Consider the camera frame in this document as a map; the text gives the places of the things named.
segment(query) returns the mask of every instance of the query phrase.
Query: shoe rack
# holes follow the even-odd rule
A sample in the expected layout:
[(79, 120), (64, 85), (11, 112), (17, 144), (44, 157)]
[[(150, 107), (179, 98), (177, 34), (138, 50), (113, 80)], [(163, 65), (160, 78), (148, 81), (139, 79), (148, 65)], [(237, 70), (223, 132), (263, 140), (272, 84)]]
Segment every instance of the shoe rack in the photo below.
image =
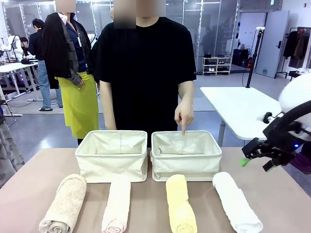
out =
[(228, 57), (203, 57), (202, 62), (202, 72), (209, 75), (221, 75), (224, 73), (230, 74), (232, 64), (232, 56)]

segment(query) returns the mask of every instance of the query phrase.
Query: yellow skirt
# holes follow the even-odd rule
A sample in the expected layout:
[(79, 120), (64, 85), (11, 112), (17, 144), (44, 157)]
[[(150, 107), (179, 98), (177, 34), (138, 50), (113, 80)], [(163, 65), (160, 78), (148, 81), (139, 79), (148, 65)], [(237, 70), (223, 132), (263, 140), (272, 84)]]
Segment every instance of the yellow skirt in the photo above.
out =
[(83, 139), (88, 132), (99, 129), (98, 102), (93, 75), (78, 74), (84, 82), (82, 87), (68, 79), (56, 79), (61, 87), (66, 126), (71, 127), (73, 137)]

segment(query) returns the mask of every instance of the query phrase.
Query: tabletop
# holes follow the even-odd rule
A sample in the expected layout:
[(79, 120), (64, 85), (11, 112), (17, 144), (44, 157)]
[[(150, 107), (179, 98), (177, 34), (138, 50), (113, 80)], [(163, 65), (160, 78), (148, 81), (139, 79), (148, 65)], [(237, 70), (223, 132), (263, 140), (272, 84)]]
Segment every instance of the tabletop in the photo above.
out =
[[(227, 171), (263, 223), (262, 233), (310, 233), (311, 199), (281, 167), (264, 172), (267, 158), (239, 166), (241, 148), (222, 148), (220, 171)], [(0, 189), (0, 233), (38, 233), (39, 222), (60, 182), (79, 173), (75, 149), (39, 151)], [(165, 183), (132, 183), (127, 233), (171, 233)], [(212, 182), (188, 182), (198, 233), (234, 233)], [(110, 184), (87, 184), (74, 233), (99, 233)]]
[(276, 116), (281, 112), (277, 100), (255, 88), (245, 87), (201, 87), (204, 95), (214, 106), (226, 125), (240, 139), (252, 140), (257, 137), (265, 140), (263, 123), (267, 112)]
[(24, 65), (21, 62), (8, 63), (8, 64), (5, 64), (3, 66), (0, 66), (0, 73), (7, 73), (7, 72), (11, 72), (13, 70), (32, 67), (32, 66), (36, 66), (36, 65), (37, 65), (37, 62), (34, 62), (33, 64), (29, 64), (29, 65)]

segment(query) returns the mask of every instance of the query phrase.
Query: white wall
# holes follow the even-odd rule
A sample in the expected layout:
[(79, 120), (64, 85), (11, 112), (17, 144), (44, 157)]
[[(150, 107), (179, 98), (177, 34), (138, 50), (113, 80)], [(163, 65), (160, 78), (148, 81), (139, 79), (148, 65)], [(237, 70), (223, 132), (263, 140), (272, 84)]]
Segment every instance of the white wall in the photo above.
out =
[(253, 54), (257, 42), (257, 36), (255, 36), (256, 27), (264, 27), (265, 19), (266, 13), (241, 13), (240, 15), (239, 40), (241, 44), (245, 44), (246, 49), (253, 47), (251, 54)]
[[(311, 0), (283, 0), (282, 10), (289, 10), (290, 16), (287, 25), (286, 33), (290, 32), (290, 28), (294, 27), (311, 27), (311, 7), (304, 8), (304, 3), (311, 3)], [(282, 47), (282, 54), (278, 65), (278, 71), (282, 70), (284, 61), (283, 51), (286, 45), (286, 39), (284, 40)], [(303, 64), (303, 68), (306, 67), (308, 62), (308, 55), (310, 51), (311, 41), (309, 41), (307, 54)], [(297, 70), (296, 68), (288, 67), (290, 59), (285, 60), (284, 70), (289, 72), (290, 70)]]
[(7, 38), (8, 32), (6, 30), (4, 15), (3, 15), (3, 7), (2, 3), (0, 2), (0, 37)]

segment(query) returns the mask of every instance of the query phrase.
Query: door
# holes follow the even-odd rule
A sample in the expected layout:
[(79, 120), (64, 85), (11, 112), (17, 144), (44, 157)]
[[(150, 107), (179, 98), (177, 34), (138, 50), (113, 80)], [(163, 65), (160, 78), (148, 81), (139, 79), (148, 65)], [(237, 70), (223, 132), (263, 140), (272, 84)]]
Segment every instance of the door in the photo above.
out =
[(258, 57), (256, 73), (274, 78), (281, 56), (289, 11), (269, 12)]

